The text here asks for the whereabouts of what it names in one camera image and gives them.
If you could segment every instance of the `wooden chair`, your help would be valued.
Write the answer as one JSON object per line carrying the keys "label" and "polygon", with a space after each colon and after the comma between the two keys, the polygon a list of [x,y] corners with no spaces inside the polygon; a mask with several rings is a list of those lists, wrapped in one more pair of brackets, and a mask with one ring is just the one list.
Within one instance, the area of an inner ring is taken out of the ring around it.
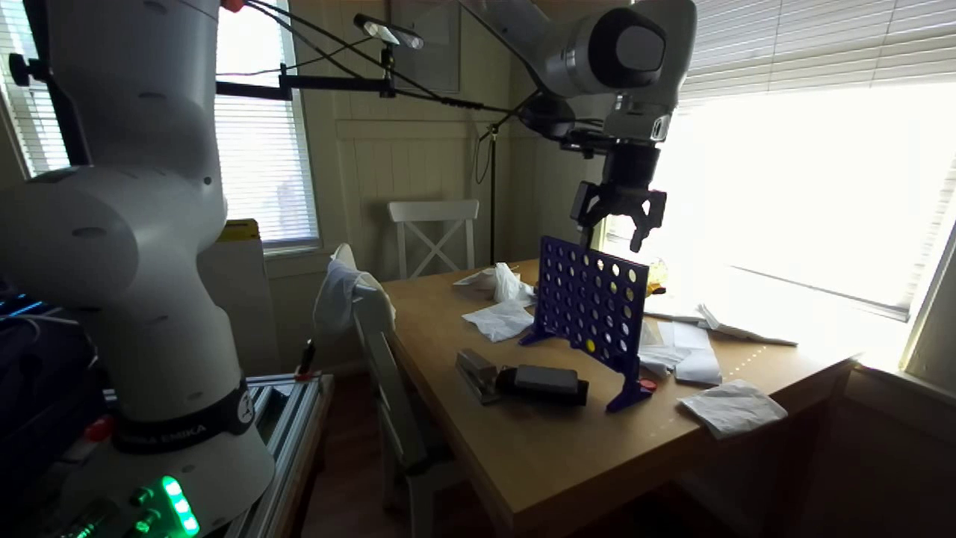
{"label": "wooden chair", "polygon": [[[442,261],[449,269],[460,269],[449,258],[449,243],[463,230],[466,236],[466,267],[475,269],[475,221],[479,221],[479,200],[391,200],[388,217],[397,225],[397,273],[402,278],[417,278],[427,269],[430,261]],[[426,225],[447,225],[442,236],[426,234]],[[411,236],[417,236],[427,255],[411,273]]]}
{"label": "wooden chair", "polygon": [[427,538],[433,536],[433,497],[460,481],[460,469],[406,393],[406,379],[402,376],[388,345],[394,308],[382,284],[367,273],[355,281],[352,317],[379,388],[382,447],[391,453],[387,460],[387,489],[391,492],[394,484],[391,472],[403,478],[414,511],[414,538]]}

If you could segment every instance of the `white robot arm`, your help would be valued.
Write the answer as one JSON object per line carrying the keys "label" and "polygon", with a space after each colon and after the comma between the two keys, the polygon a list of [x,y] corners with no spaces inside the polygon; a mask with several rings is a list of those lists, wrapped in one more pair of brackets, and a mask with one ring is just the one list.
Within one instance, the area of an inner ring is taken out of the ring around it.
{"label": "white robot arm", "polygon": [[231,320],[197,275],[227,218],[219,12],[219,0],[48,0],[52,79],[92,164],[0,191],[0,273],[91,330],[119,405],[115,447],[63,492],[66,521],[173,478],[191,505],[184,527],[210,532],[272,478]]}
{"label": "white robot arm", "polygon": [[573,218],[584,243],[606,217],[630,217],[641,252],[663,218],[663,194],[650,191],[657,143],[680,104],[691,64],[694,0],[600,3],[569,24],[551,22],[532,0],[460,0],[532,72],[539,97],[521,119],[566,151],[606,157],[603,182],[584,182]]}

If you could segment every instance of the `connect four game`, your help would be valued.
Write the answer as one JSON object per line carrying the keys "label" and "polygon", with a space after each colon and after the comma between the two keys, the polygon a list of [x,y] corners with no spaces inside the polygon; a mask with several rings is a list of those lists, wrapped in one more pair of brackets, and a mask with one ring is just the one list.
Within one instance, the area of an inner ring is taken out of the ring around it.
{"label": "connect four game", "polygon": [[606,412],[647,402],[653,388],[641,382],[638,356],[647,284],[650,267],[545,236],[536,326],[523,345],[569,338],[572,347],[618,372],[621,396]]}

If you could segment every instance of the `window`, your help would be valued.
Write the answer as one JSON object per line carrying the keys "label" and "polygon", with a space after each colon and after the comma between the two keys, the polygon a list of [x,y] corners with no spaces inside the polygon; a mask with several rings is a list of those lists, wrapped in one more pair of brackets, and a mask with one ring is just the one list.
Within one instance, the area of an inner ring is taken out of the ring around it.
{"label": "window", "polygon": [[[954,30],[956,3],[932,0],[699,0],[656,181],[669,211],[644,261],[691,288],[729,267],[905,326],[954,225]],[[606,225],[603,248],[627,239],[630,221]]]}
{"label": "window", "polygon": [[[24,0],[0,0],[0,54],[37,57]],[[278,64],[293,67],[291,37],[254,9],[219,16],[219,82],[276,88]],[[66,169],[66,151],[45,85],[16,88],[3,103],[31,176]],[[215,100],[215,134],[231,218],[257,218],[267,243],[314,243],[314,190],[299,103]]]}

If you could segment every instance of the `black cable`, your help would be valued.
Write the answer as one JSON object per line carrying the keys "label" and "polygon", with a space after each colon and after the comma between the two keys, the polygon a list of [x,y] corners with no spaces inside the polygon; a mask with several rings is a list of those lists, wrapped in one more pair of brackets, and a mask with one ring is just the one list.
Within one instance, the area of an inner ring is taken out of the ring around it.
{"label": "black cable", "polygon": [[[343,51],[349,51],[349,49],[334,49],[334,51],[329,51],[327,57],[312,57],[312,60],[303,60],[303,64],[287,67],[287,69],[305,69],[305,67],[324,64],[324,60],[329,60],[329,57],[337,57],[337,54],[343,54]],[[272,72],[281,72],[281,69],[215,72],[215,75],[219,75],[219,79],[257,79],[257,75],[272,75]]]}
{"label": "black cable", "polygon": [[508,115],[508,107],[491,107],[491,104],[481,104],[481,103],[466,103],[466,100],[439,97],[439,94],[433,94],[430,88],[420,85],[417,79],[406,79],[403,72],[382,67],[379,60],[367,57],[367,54],[366,54],[366,51],[360,51],[355,45],[349,45],[349,43],[343,43],[340,37],[334,37],[334,34],[329,34],[329,30],[324,30],[324,27],[312,24],[309,18],[299,18],[299,16],[296,16],[296,12],[291,12],[291,9],[281,9],[281,7],[272,7],[272,3],[263,3],[263,0],[249,0],[249,7],[257,7],[257,9],[269,9],[269,12],[278,12],[278,16],[287,16],[291,22],[296,22],[296,24],[303,24],[303,27],[309,27],[309,30],[314,30],[314,34],[321,34],[321,37],[327,37],[327,39],[337,43],[340,49],[352,51],[355,57],[361,57],[361,60],[367,60],[367,64],[373,64],[373,67],[387,69],[387,72],[388,72],[388,75],[394,75],[397,82],[403,82],[403,85],[411,85],[411,88],[417,88],[417,91],[423,91],[423,94],[426,94],[426,97],[423,97],[423,94],[397,91],[397,97],[411,97],[411,100],[430,100],[430,103],[442,103],[442,104],[451,104],[451,107],[469,107],[469,110],[500,110],[500,115]]}
{"label": "black cable", "polygon": [[346,67],[343,67],[340,60],[334,60],[331,54],[327,54],[324,49],[317,49],[317,45],[314,45],[309,37],[303,37],[293,24],[281,22],[281,16],[263,9],[263,7],[269,7],[269,3],[246,3],[246,7],[252,7],[252,9],[263,12],[267,18],[272,18],[278,27],[285,27],[287,34],[293,34],[299,43],[305,43],[312,51],[317,51],[321,57],[327,57],[327,60],[329,60],[331,67],[337,67],[340,72],[346,72],[346,75],[352,75],[352,79],[360,79],[360,82],[367,82],[367,79],[361,79],[360,72],[346,69]]}
{"label": "black cable", "polygon": [[[324,27],[317,27],[317,24],[312,24],[309,18],[299,18],[296,12],[291,12],[291,9],[281,9],[281,7],[272,7],[272,3],[263,3],[263,0],[249,0],[249,7],[261,7],[261,9],[269,9],[269,12],[281,12],[281,16],[287,16],[291,22],[296,22],[296,24],[303,24],[303,27],[309,27],[309,30],[314,30],[314,34],[324,34],[327,39],[331,39],[331,43],[337,43],[337,45],[343,45],[343,49],[349,49],[349,43],[343,43],[340,37],[334,37],[334,34],[329,34],[329,30],[324,30]],[[355,57],[361,57],[361,60],[367,60],[367,64],[373,64],[373,67],[382,67],[379,60],[373,60],[373,57],[367,57],[366,51],[360,51],[360,49],[349,49]],[[411,88],[417,88],[417,91],[423,91],[426,97],[430,97],[430,100],[442,100],[439,94],[433,94],[430,88],[426,88],[426,85],[420,85],[417,79],[406,79],[406,75],[402,75],[402,72],[394,72],[394,69],[388,69],[394,79],[402,79],[403,85],[411,85]]]}
{"label": "black cable", "polygon": [[485,185],[487,176],[491,176],[491,157],[487,157],[487,163],[485,163],[485,158],[481,158],[481,148],[485,148],[485,134],[481,134],[479,143],[475,143],[475,185]]}
{"label": "black cable", "polygon": [[512,110],[505,110],[505,116],[500,116],[496,122],[491,122],[479,140],[500,134],[500,130],[503,130],[512,116],[518,116],[518,110],[521,110],[527,103],[532,103],[536,97],[539,97],[539,91],[536,91],[532,97],[521,100],[521,104],[514,104]]}

